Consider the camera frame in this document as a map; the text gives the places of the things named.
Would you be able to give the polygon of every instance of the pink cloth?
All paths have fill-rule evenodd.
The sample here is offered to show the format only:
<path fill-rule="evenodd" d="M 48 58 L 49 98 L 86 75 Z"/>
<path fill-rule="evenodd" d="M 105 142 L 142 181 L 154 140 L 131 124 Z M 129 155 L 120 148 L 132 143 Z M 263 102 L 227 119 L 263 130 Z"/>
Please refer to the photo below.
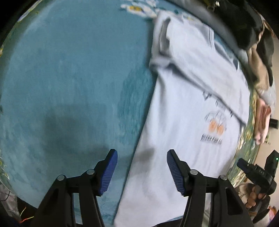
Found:
<path fill-rule="evenodd" d="M 268 132 L 271 108 L 266 105 L 261 98 L 257 98 L 256 122 L 254 129 L 254 139 L 256 144 L 264 143 Z"/>

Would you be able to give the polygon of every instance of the green floral tablecloth border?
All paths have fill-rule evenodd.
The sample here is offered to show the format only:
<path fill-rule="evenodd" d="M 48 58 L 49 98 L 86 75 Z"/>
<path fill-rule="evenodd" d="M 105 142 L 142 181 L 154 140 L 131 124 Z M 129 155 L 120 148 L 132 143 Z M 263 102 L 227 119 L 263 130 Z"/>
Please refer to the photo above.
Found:
<path fill-rule="evenodd" d="M 248 124 L 242 129 L 234 163 L 228 171 L 228 178 L 234 187 L 238 186 L 245 179 L 244 172 L 236 165 L 238 160 L 243 158 L 249 163 L 254 163 L 259 151 L 259 145 L 255 144 L 253 137 L 256 118 L 257 92 L 255 89 L 251 89 L 250 92 Z"/>

